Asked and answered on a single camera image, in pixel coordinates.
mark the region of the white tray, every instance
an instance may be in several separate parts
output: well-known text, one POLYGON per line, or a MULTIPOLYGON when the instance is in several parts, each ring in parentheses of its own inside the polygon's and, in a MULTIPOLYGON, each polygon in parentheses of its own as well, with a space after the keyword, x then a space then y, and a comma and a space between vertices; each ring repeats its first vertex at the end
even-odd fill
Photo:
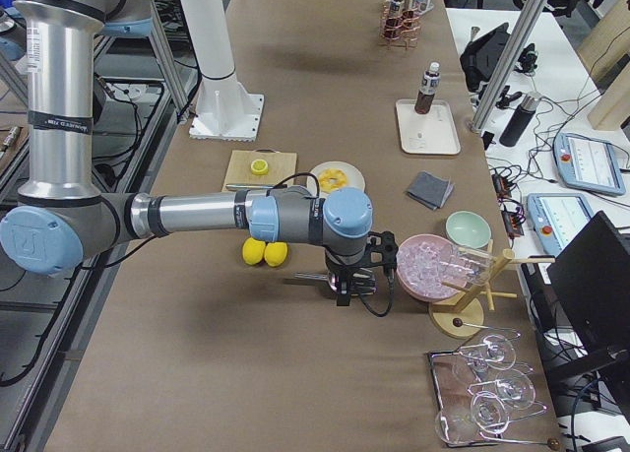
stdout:
POLYGON ((431 110, 418 114, 415 99, 396 101, 401 146, 408 154, 456 155, 462 149, 455 130, 451 107, 446 100, 435 99, 431 110))

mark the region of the wooden round base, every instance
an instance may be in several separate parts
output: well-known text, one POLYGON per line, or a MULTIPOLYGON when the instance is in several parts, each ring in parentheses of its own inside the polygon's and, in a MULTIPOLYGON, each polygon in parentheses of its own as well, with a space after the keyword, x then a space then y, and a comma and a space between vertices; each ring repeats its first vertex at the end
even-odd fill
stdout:
POLYGON ((429 304, 429 316, 431 316, 433 324, 447 336, 455 337, 456 339, 467 339, 479 332, 479 329, 476 327, 455 327, 453 325, 453 319, 458 317, 469 324, 476 324, 477 326, 483 325, 483 306, 481 306, 478 299, 473 299, 462 312, 458 313, 434 312, 432 307, 433 305, 429 304))

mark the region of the white desk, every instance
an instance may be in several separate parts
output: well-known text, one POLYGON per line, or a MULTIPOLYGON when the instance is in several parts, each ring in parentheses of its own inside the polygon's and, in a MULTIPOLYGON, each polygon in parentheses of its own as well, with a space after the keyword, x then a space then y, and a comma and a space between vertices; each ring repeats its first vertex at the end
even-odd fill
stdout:
MULTIPOLYGON (((519 12, 513 11, 447 9, 447 13, 451 23, 451 30, 453 31, 455 44, 460 54, 464 51, 467 43, 469 42, 472 26, 481 28, 477 37, 490 32, 505 22, 510 24, 510 28, 508 30, 508 32, 510 32, 519 17, 519 12)), ((589 78, 582 62, 571 47, 571 44, 562 32, 562 29, 558 26, 555 19, 550 14, 540 15, 532 35, 528 40, 528 43, 531 42, 535 43, 535 49, 538 50, 538 60, 536 62, 538 67, 535 71, 535 76, 530 78, 516 72, 511 73, 507 83, 510 85, 510 94, 516 91, 521 91, 523 93, 538 91, 544 96, 559 102, 566 99, 576 99, 584 87, 581 94, 583 98, 580 99, 579 104, 577 104, 574 100, 564 102, 562 104, 568 112, 575 111, 580 106, 583 106, 597 96, 596 87, 589 78)), ((630 143, 621 130, 613 132, 593 130, 589 120, 587 119, 587 115, 596 102, 597 101, 594 101, 586 106, 574 120, 569 122, 563 128, 563 131, 575 132, 588 137, 607 140, 614 145, 618 145, 621 148, 630 151, 630 143)), ((542 102, 538 106, 537 114, 544 113, 550 109, 551 104, 542 102)), ((524 132, 521 140, 515 147, 503 147, 498 144, 498 139, 511 116, 512 110, 500 110, 497 108, 495 108, 490 115, 484 130, 495 134, 495 143, 491 145, 486 152, 488 164, 492 166, 507 164, 504 161, 493 160, 502 159, 513 164, 519 164, 525 168, 528 164, 528 149, 536 146, 536 137, 533 129, 536 127, 537 121, 536 118, 532 119, 530 126, 524 132)), ((565 119, 566 115, 557 106, 555 106, 552 112, 539 117, 540 124, 536 130, 538 132, 544 131, 553 124, 564 122, 565 119)), ((620 166, 625 166, 626 156, 619 152, 618 149, 615 149, 615 151, 617 153, 617 159, 620 166)), ((539 162, 545 178, 553 178, 560 181, 551 152, 539 153, 536 160, 539 162)), ((626 186, 630 187, 630 175, 624 174, 623 177, 626 186)), ((566 188, 562 182, 548 183, 531 177, 526 177, 519 183, 519 187, 522 191, 521 196, 523 202, 525 202, 527 194, 530 193, 579 192, 575 189, 566 188)), ((518 191, 513 194, 513 197, 515 199, 519 199, 518 191)), ((586 194, 586 197, 593 211, 597 212, 599 210, 604 210, 616 226, 630 225, 630 212, 627 208, 607 203, 590 194, 586 194)), ((630 193, 626 193, 621 197, 610 199, 615 199, 616 201, 624 204, 630 204, 630 193)), ((527 257, 530 255, 544 253, 542 245, 532 230, 532 226, 529 222, 524 225, 524 231, 524 237, 518 237, 515 239, 514 250, 517 256, 527 257)))

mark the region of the blue tablet device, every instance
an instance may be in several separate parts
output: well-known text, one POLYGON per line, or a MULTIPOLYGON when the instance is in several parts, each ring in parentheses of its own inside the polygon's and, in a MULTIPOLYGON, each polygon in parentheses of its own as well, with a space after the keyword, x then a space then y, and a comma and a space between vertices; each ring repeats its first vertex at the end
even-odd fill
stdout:
POLYGON ((593 217, 583 194, 530 194, 528 213, 544 251, 557 256, 593 217))
POLYGON ((610 143, 579 134, 559 133, 553 142, 558 173, 570 188, 618 196, 626 188, 610 143))

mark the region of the desk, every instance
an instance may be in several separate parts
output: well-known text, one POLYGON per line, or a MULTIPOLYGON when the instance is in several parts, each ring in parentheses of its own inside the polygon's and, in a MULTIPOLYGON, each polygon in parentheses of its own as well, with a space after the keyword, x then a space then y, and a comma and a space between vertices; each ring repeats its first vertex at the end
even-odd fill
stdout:
MULTIPOLYGON (((519 17, 518 11, 448 9, 447 13, 459 54, 461 54, 466 48, 466 44, 471 36, 472 26, 478 26, 481 28, 481 31, 477 35, 477 37, 481 37, 483 34, 490 32, 495 27, 505 22, 510 24, 510 31, 514 24, 516 24, 519 17)), ((532 35, 528 40, 528 43, 531 42, 535 43, 535 48, 538 50, 538 60, 536 62, 538 68, 532 78, 513 72, 507 83, 511 86, 510 93, 515 91, 521 91, 523 93, 527 93, 529 91, 539 91, 544 96, 549 97, 556 102, 564 101, 566 99, 576 99, 576 97, 582 96, 579 104, 574 101, 562 104, 569 112, 574 112, 581 106, 589 103, 594 97, 598 96, 596 86, 589 78, 587 71, 584 69, 582 62, 571 47, 569 40, 566 38, 562 29, 558 26, 558 23, 551 14, 540 15, 534 30, 532 31, 532 35)), ((628 142, 628 138, 621 130, 613 132, 593 130, 593 127, 587 119, 587 115, 596 103, 597 101, 595 100, 587 105, 574 120, 564 127, 563 131, 575 132, 588 137, 607 140, 626 151, 630 151, 630 142, 628 142)), ((564 122, 566 119, 566 115, 557 107, 554 107, 551 112, 548 112, 550 109, 551 104, 547 102, 542 102, 539 105, 538 113, 540 125, 538 126, 537 131, 544 131, 549 126, 564 122)), ((486 153, 488 157, 488 164, 492 166, 505 165, 507 163, 501 160, 506 160, 525 167, 528 163, 527 151, 536 146, 536 137, 533 132, 533 129, 537 126, 535 118, 532 119, 529 127, 526 129, 521 140, 519 140, 515 147, 508 148, 498 144, 501 132, 507 125, 511 115, 511 110, 500 110, 495 108, 490 114, 490 118, 486 124, 485 130, 495 134, 494 140, 496 144, 490 146, 486 153)), ((619 152, 618 149, 615 149, 615 152, 617 153, 617 159, 620 162, 620 166, 625 166, 625 155, 619 152)), ((545 178, 553 178, 556 180, 560 179, 551 152, 538 154, 537 160, 540 163, 540 169, 542 170, 545 178)), ((628 178, 627 174, 624 174, 623 178, 626 186, 628 186, 630 178, 628 178)), ((530 177, 519 183, 519 186, 521 188, 521 195, 523 196, 524 202, 525 197, 530 193, 579 192, 575 189, 564 187, 561 182, 549 183, 530 177)), ((519 193, 516 192, 514 196, 518 198, 519 193)), ((589 200, 589 204, 591 205, 591 208, 593 208, 594 212, 604 210, 616 226, 630 225, 630 213, 628 213, 627 208, 615 206, 591 194, 586 194, 586 197, 589 200)), ((619 201, 623 204, 630 204, 630 193, 628 192, 621 197, 608 198, 619 201)), ((529 224, 527 224, 524 229, 526 230, 526 236, 517 238, 514 243, 514 250, 517 253, 517 256, 523 258, 530 255, 542 254, 542 245, 532 228, 529 224)))
MULTIPOLYGON (((399 242, 444 234, 447 216, 469 209, 489 220, 497 249, 505 247, 483 148, 466 130, 472 109, 444 6, 437 1, 418 49, 405 52, 378 45, 382 1, 232 0, 227 19, 239 79, 266 96, 258 140, 195 141, 181 128, 154 193, 219 191, 231 150, 273 148, 298 152, 299 170, 330 160, 357 166, 374 228, 392 230, 399 242), (456 158, 400 149, 395 102, 415 96, 433 60, 462 144, 456 158), (421 170, 453 177, 444 209, 431 212, 404 194, 421 170)), ((323 288, 283 283, 294 272, 323 272, 321 248, 292 245, 279 269, 245 267, 246 236, 178 233, 124 263, 47 451, 444 447, 433 430, 425 354, 458 341, 438 333, 426 305, 397 289, 384 319, 359 302, 337 308, 323 288)), ((518 289, 514 272, 500 282, 498 290, 518 289)), ((524 303, 497 303, 488 322, 525 333, 519 357, 535 366, 539 396, 550 405, 524 303)), ((513 433, 545 439, 558 429, 549 414, 513 433)))

